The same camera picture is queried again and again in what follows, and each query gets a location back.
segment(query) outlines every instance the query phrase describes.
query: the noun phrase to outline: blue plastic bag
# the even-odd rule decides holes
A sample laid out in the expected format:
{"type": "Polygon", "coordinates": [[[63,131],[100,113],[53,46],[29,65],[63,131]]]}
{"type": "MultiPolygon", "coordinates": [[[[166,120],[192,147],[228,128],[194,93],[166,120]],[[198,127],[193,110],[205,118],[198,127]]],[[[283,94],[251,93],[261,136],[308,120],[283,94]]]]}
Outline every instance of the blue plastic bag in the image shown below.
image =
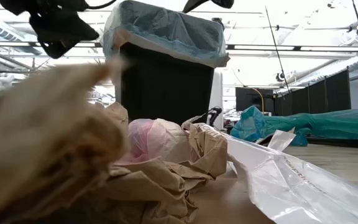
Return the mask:
{"type": "Polygon", "coordinates": [[[305,136],[331,139],[358,139],[358,110],[335,111],[322,114],[296,114],[291,116],[263,116],[254,106],[241,113],[240,121],[231,135],[255,142],[276,130],[295,128],[296,138],[291,145],[307,146],[305,136]]]}
{"type": "Polygon", "coordinates": [[[212,68],[229,60],[222,25],[137,1],[113,7],[102,37],[108,58],[126,42],[212,68]]]}

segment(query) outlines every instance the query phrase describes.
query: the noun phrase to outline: trash can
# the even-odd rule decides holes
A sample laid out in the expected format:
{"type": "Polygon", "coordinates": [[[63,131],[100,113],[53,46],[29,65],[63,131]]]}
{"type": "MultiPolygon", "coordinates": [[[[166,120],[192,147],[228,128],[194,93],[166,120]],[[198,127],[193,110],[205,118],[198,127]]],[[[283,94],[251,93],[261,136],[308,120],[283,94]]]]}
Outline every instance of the trash can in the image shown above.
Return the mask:
{"type": "Polygon", "coordinates": [[[116,87],[130,120],[177,124],[208,111],[214,69],[229,60],[217,22],[136,1],[112,10],[103,52],[107,58],[120,53],[130,63],[116,87]]]}
{"type": "Polygon", "coordinates": [[[213,68],[130,43],[120,53],[131,62],[121,77],[121,104],[130,120],[162,118],[182,124],[208,111],[213,68]]]}

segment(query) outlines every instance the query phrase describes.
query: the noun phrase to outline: plastic trash bag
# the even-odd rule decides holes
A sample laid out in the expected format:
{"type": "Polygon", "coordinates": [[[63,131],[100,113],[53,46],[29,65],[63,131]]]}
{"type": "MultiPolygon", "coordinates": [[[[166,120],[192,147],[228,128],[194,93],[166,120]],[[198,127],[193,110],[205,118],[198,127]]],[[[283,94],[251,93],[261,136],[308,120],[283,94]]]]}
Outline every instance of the plastic trash bag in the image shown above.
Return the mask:
{"type": "Polygon", "coordinates": [[[297,157],[196,125],[227,139],[244,193],[275,223],[358,224],[358,187],[297,157]]]}
{"type": "Polygon", "coordinates": [[[191,151],[190,143],[181,127],[163,119],[134,120],[129,124],[128,139],[130,151],[117,161],[118,164],[145,162],[156,157],[169,162],[182,162],[186,160],[185,152],[191,151]]]}
{"type": "Polygon", "coordinates": [[[219,23],[137,1],[114,6],[101,42],[106,57],[130,42],[213,68],[225,67],[229,60],[219,23]]]}
{"type": "Polygon", "coordinates": [[[291,145],[307,146],[306,135],[318,138],[358,139],[358,110],[291,116],[263,116],[254,106],[241,113],[240,121],[231,135],[254,142],[276,130],[295,128],[296,138],[291,145]]]}

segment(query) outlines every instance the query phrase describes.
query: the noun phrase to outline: floor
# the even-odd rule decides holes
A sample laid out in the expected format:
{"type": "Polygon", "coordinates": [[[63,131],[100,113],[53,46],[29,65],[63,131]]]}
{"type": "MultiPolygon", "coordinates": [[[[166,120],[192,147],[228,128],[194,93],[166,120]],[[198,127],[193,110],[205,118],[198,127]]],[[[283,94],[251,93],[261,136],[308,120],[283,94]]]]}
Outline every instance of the floor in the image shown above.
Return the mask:
{"type": "Polygon", "coordinates": [[[284,152],[358,186],[358,149],[310,144],[308,147],[288,147],[284,152]]]}
{"type": "MultiPolygon", "coordinates": [[[[319,146],[288,147],[285,153],[296,156],[358,185],[358,149],[319,146]]],[[[190,196],[199,207],[192,224],[270,224],[250,201],[247,189],[235,175],[224,175],[190,196]]]]}

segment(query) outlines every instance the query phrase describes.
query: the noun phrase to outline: black partition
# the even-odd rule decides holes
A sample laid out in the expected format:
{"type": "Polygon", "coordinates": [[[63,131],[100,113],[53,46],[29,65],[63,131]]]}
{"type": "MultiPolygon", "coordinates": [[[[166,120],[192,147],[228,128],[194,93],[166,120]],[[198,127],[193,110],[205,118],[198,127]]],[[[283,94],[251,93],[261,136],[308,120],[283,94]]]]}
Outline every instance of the black partition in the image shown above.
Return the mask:
{"type": "Polygon", "coordinates": [[[351,109],[349,71],[333,75],[304,89],[275,99],[275,115],[326,113],[351,109]]]}
{"type": "MultiPolygon", "coordinates": [[[[266,112],[274,113],[273,90],[256,89],[264,98],[264,108],[266,112]]],[[[256,106],[262,111],[262,99],[260,94],[252,88],[236,88],[236,110],[243,111],[250,106],[256,106]]]]}

